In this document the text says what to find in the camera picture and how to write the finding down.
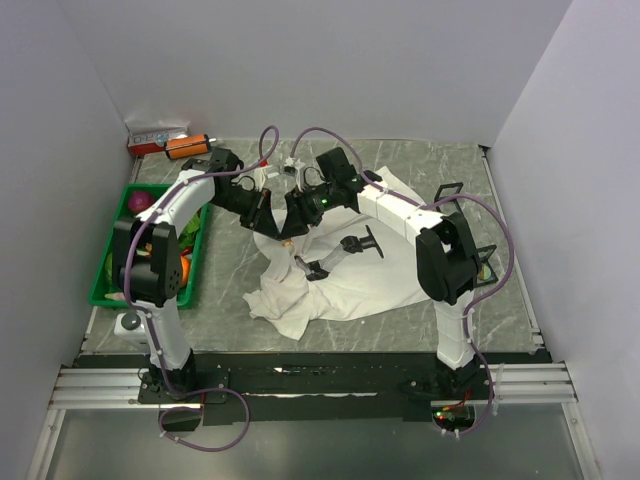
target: white towel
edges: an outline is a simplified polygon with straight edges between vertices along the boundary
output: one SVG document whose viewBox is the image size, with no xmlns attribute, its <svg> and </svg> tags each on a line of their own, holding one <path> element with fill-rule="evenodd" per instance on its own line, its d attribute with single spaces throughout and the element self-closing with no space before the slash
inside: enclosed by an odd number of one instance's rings
<svg viewBox="0 0 640 480">
<path fill-rule="evenodd" d="M 376 172 L 392 190 L 422 202 L 387 167 Z M 281 227 L 285 210 L 274 210 Z M 324 258 L 348 235 L 364 237 L 369 225 L 384 253 L 374 248 L 345 258 L 328 278 L 309 282 L 296 265 L 294 255 L 305 262 Z M 258 249 L 269 259 L 269 268 L 260 277 L 260 290 L 246 293 L 251 316 L 269 320 L 282 335 L 300 340 L 309 320 L 353 320 L 427 300 L 416 273 L 415 248 L 383 223 L 335 208 L 326 212 L 318 227 L 293 239 L 293 246 L 261 234 L 254 234 Z"/>
</svg>

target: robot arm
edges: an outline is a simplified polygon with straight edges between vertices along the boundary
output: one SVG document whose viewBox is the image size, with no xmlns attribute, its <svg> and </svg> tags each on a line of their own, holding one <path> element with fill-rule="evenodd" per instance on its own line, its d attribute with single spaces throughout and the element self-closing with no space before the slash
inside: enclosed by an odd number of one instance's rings
<svg viewBox="0 0 640 480">
<path fill-rule="evenodd" d="M 144 307 L 147 316 L 138 314 L 139 322 L 129 322 L 149 337 L 148 320 L 153 320 L 157 340 L 148 341 L 162 349 L 168 371 L 178 375 L 172 382 L 190 386 L 183 377 L 193 368 L 193 353 L 180 326 L 176 305 L 182 269 L 178 236 L 193 215 L 207 202 L 240 216 L 240 224 L 274 239 L 288 239 L 308 233 L 309 226 L 322 220 L 325 211 L 342 206 L 383 222 L 416 248 L 418 281 L 435 304 L 438 322 L 438 358 L 452 370 L 464 367 L 473 358 L 463 332 L 462 315 L 473 298 L 476 277 L 481 264 L 477 249 L 464 216 L 416 208 L 371 185 L 356 172 L 341 148 L 333 149 L 317 159 L 325 183 L 285 195 L 287 218 L 278 231 L 270 204 L 268 189 L 246 190 L 234 184 L 233 176 L 207 177 L 191 181 L 170 203 L 157 212 L 158 216 L 142 234 L 141 243 L 150 243 L 151 258 L 137 256 L 130 272 L 131 296 L 134 305 Z M 190 159 L 182 167 L 178 180 L 169 190 L 185 180 L 218 171 L 235 171 L 242 162 L 229 150 L 214 148 L 209 160 Z M 386 188 L 382 179 L 372 172 L 369 178 Z M 165 197 L 156 202 L 164 204 Z M 124 284 L 125 264 L 132 239 L 142 223 L 158 207 L 154 205 L 136 218 L 116 222 L 114 231 L 113 280 Z M 152 366 L 159 367 L 158 352 L 150 351 Z"/>
</svg>

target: purple cable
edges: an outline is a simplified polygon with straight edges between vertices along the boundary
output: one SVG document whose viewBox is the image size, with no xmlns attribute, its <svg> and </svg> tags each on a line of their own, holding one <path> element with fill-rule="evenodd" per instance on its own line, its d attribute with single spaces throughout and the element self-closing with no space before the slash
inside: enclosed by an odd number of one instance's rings
<svg viewBox="0 0 640 480">
<path fill-rule="evenodd" d="M 267 151 L 266 155 L 262 155 L 262 143 L 264 141 L 264 137 L 267 135 L 267 133 L 269 131 L 273 131 L 274 133 L 274 141 L 273 144 L 271 145 L 271 147 L 269 148 L 269 150 Z M 160 352 L 158 353 L 158 360 L 160 361 L 160 371 L 162 372 L 162 377 L 164 379 L 165 385 L 167 386 L 167 390 L 169 390 L 169 392 L 177 397 L 187 397 L 187 396 L 192 396 L 192 395 L 200 395 L 200 394 L 206 394 L 206 393 L 213 393 L 213 392 L 225 392 L 225 393 L 229 393 L 231 395 L 234 395 L 236 397 L 238 397 L 240 399 L 240 401 L 242 402 L 242 405 L 244 407 L 245 410 L 245 423 L 244 423 L 244 427 L 242 429 L 242 431 L 240 432 L 240 435 L 238 435 L 238 437 L 232 441 L 231 443 L 224 445 L 222 447 L 202 447 L 200 445 L 195 445 L 193 443 L 187 442 L 186 440 L 183 440 L 181 438 L 178 438 L 170 433 L 167 433 L 164 430 L 164 427 L 162 425 L 162 420 L 164 419 L 164 417 L 168 414 L 168 412 L 170 411 L 197 411 L 197 412 L 201 412 L 201 409 L 195 409 L 195 408 L 190 408 L 190 407 L 176 407 L 174 409 L 169 409 L 164 411 L 159 419 L 158 419 L 158 426 L 160 427 L 160 430 L 163 432 L 163 435 L 168 437 L 171 440 L 176 441 L 177 443 L 180 443 L 184 446 L 193 448 L 195 450 L 199 450 L 201 452 L 221 452 L 223 450 L 228 450 L 231 447 L 234 447 L 235 445 L 238 444 L 238 442 L 240 442 L 240 440 L 242 440 L 242 438 L 245 436 L 245 434 L 247 433 L 247 430 L 249 429 L 249 422 L 250 422 L 250 412 L 249 412 L 249 405 L 247 405 L 246 400 L 242 397 L 242 395 L 240 395 L 238 392 L 235 392 L 233 390 L 230 390 L 228 388 L 203 388 L 200 390 L 196 390 L 193 392 L 180 392 L 179 390 L 177 390 L 173 384 L 171 383 L 171 381 L 169 380 L 169 375 L 167 374 L 167 365 L 166 362 L 164 361 L 164 357 L 161 353 L 161 349 L 159 348 L 160 346 L 160 342 L 158 341 L 158 334 L 156 332 L 155 326 L 153 325 L 153 316 L 151 314 L 151 311 L 148 310 L 145 307 L 141 307 L 139 305 L 134 305 L 133 301 L 131 299 L 131 268 L 133 266 L 133 259 L 135 258 L 136 255 L 136 248 L 138 246 L 138 243 L 140 242 L 140 239 L 142 238 L 142 234 L 144 233 L 144 231 L 147 229 L 147 227 L 149 226 L 149 224 L 151 224 L 151 222 L 153 222 L 159 215 L 158 210 L 160 209 L 164 209 L 169 202 L 171 202 L 171 200 L 177 195 L 177 193 L 182 190 L 187 184 L 195 182 L 197 180 L 202 180 L 205 178 L 212 178 L 212 177 L 229 177 L 232 175 L 239 175 L 241 173 L 247 173 L 250 172 L 256 168 L 258 168 L 264 161 L 268 160 L 269 157 L 271 157 L 271 155 L 273 154 L 273 152 L 276 149 L 276 146 L 278 145 L 278 141 L 280 139 L 280 132 L 278 131 L 278 129 L 274 126 L 274 125 L 269 125 L 260 135 L 260 144 L 259 144 L 259 148 L 260 148 L 260 159 L 254 163 L 253 165 L 251 165 L 250 167 L 247 168 L 243 168 L 241 170 L 234 170 L 234 171 L 230 171 L 230 172 L 216 172 L 216 173 L 204 173 L 202 175 L 196 175 L 195 177 L 191 177 L 187 180 L 187 183 L 181 183 L 179 185 L 176 185 L 173 189 L 171 189 L 167 196 L 162 200 L 162 202 L 160 202 L 158 204 L 158 206 L 156 207 L 156 210 L 154 212 L 151 213 L 151 215 L 149 215 L 149 218 L 147 218 L 147 220 L 145 220 L 142 225 L 140 225 L 140 228 L 138 229 L 138 231 L 135 233 L 135 235 L 133 236 L 133 240 L 131 241 L 131 246 L 129 247 L 129 253 L 127 255 L 127 262 L 125 263 L 125 268 L 124 268 L 124 296 L 125 299 L 127 301 L 127 304 L 129 305 L 129 307 L 131 307 L 134 310 L 139 310 L 140 312 L 142 312 L 142 314 L 146 317 L 147 319 L 147 327 L 149 329 L 149 336 L 151 337 L 151 348 L 153 348 L 156 352 Z"/>
<path fill-rule="evenodd" d="M 380 185 L 375 183 L 373 180 L 371 180 L 369 177 L 367 177 L 367 175 L 364 172 L 364 165 L 362 163 L 362 159 L 360 158 L 360 155 L 358 155 L 358 152 L 356 152 L 356 150 L 351 146 L 351 144 L 347 142 L 344 138 L 342 138 L 340 135 L 338 135 L 337 133 L 332 132 L 331 130 L 328 130 L 326 128 L 310 127 L 303 130 L 300 133 L 300 135 L 298 135 L 295 142 L 293 142 L 293 146 L 291 147 L 291 153 L 289 154 L 291 158 L 295 158 L 296 148 L 298 148 L 298 144 L 300 143 L 300 140 L 302 140 L 302 138 L 309 132 L 323 132 L 323 133 L 326 133 L 327 135 L 332 136 L 333 138 L 338 140 L 340 143 L 342 143 L 351 152 L 351 154 L 354 156 L 354 158 L 358 162 L 358 170 L 362 178 L 374 188 L 380 191 L 384 191 L 383 187 L 381 187 Z M 504 223 L 502 218 L 500 218 L 500 215 L 498 214 L 498 212 L 496 212 L 487 202 L 485 202 L 481 198 L 474 197 L 473 195 L 467 195 L 466 193 L 457 193 L 455 195 L 451 195 L 449 197 L 443 198 L 442 200 L 439 200 L 430 205 L 424 205 L 424 204 L 420 204 L 419 202 L 416 202 L 415 200 L 407 197 L 406 195 L 403 195 L 393 190 L 387 190 L 386 193 L 396 198 L 399 198 L 400 200 L 404 200 L 405 202 L 410 203 L 411 205 L 420 207 L 422 210 L 433 210 L 436 207 L 439 207 L 440 205 L 443 205 L 448 202 L 452 202 L 453 200 L 456 200 L 458 198 L 471 200 L 472 202 L 477 203 L 478 205 L 480 205 L 482 208 L 484 208 L 487 212 L 491 214 L 491 216 L 496 220 L 496 222 L 498 222 L 498 225 L 500 225 L 500 228 L 502 229 L 502 232 L 504 233 L 504 236 L 507 240 L 507 245 L 509 248 L 509 264 L 507 265 L 507 270 L 505 271 L 502 279 L 500 279 L 500 281 L 496 284 L 496 286 L 493 287 L 491 290 L 483 293 L 478 298 L 474 298 L 473 300 L 471 300 L 471 302 L 469 302 L 469 305 L 466 306 L 462 314 L 463 316 L 462 328 L 464 331 L 464 335 L 470 341 L 469 343 L 471 345 L 471 348 L 473 349 L 475 354 L 478 356 L 478 358 L 482 362 L 482 365 L 484 366 L 485 371 L 487 372 L 487 379 L 489 380 L 489 398 L 487 400 L 487 406 L 484 412 L 482 412 L 482 415 L 480 416 L 478 421 L 475 422 L 471 427 L 469 427 L 467 430 L 459 432 L 459 435 L 461 436 L 467 435 L 475 431 L 478 427 L 480 427 L 480 425 L 482 425 L 482 423 L 484 423 L 486 418 L 489 416 L 489 412 L 491 411 L 491 405 L 493 404 L 493 399 L 495 395 L 494 383 L 493 383 L 493 378 L 491 378 L 491 371 L 489 370 L 489 364 L 487 363 L 487 359 L 480 352 L 480 349 L 478 348 L 476 343 L 473 341 L 473 338 L 471 338 L 471 333 L 469 332 L 469 323 L 467 322 L 467 316 L 469 315 L 469 312 L 473 309 L 474 306 L 476 306 L 481 301 L 489 298 L 493 294 L 497 293 L 502 287 L 505 286 L 505 284 L 507 283 L 507 280 L 509 280 L 509 277 L 511 277 L 511 273 L 513 273 L 513 266 L 515 261 L 515 248 L 513 244 L 513 237 L 511 236 L 511 232 L 509 232 L 507 225 Z M 447 432 L 447 433 L 451 436 L 454 436 L 452 432 Z"/>
<path fill-rule="evenodd" d="M 249 430 L 249 405 L 247 405 L 247 401 L 243 398 L 242 395 L 240 395 L 238 392 L 236 392 L 235 390 L 231 390 L 229 388 L 204 388 L 202 390 L 196 390 L 195 392 L 190 392 L 190 395 L 195 395 L 198 393 L 207 393 L 207 392 L 225 392 L 231 395 L 234 395 L 235 397 L 237 397 L 238 399 L 240 399 L 240 402 L 242 403 L 242 406 L 244 407 L 244 413 L 245 413 L 245 418 L 246 421 L 244 422 L 244 426 L 242 428 L 242 431 L 240 432 L 240 435 L 238 435 L 235 440 L 233 440 L 231 443 L 228 443 L 227 445 L 224 445 L 222 447 L 203 447 L 201 445 L 196 445 L 195 443 L 191 443 L 191 442 L 187 442 L 186 440 L 177 437 L 169 432 L 167 432 L 164 429 L 164 426 L 162 424 L 162 421 L 164 420 L 164 417 L 166 415 L 169 414 L 169 412 L 198 412 L 200 414 L 202 414 L 202 409 L 201 408 L 190 408 L 190 407 L 174 407 L 174 408 L 170 408 L 169 410 L 165 410 L 164 412 L 162 412 L 160 414 L 160 417 L 158 417 L 158 427 L 160 428 L 160 431 L 162 432 L 162 435 L 167 437 L 169 440 L 173 440 L 176 443 L 179 443 L 180 445 L 184 445 L 185 447 L 189 447 L 189 448 L 193 448 L 194 450 L 198 450 L 200 452 L 223 452 L 224 450 L 229 450 L 232 447 L 235 447 L 238 443 L 240 443 L 240 440 L 242 440 L 242 438 L 245 436 L 245 434 L 247 433 L 247 430 Z"/>
</svg>

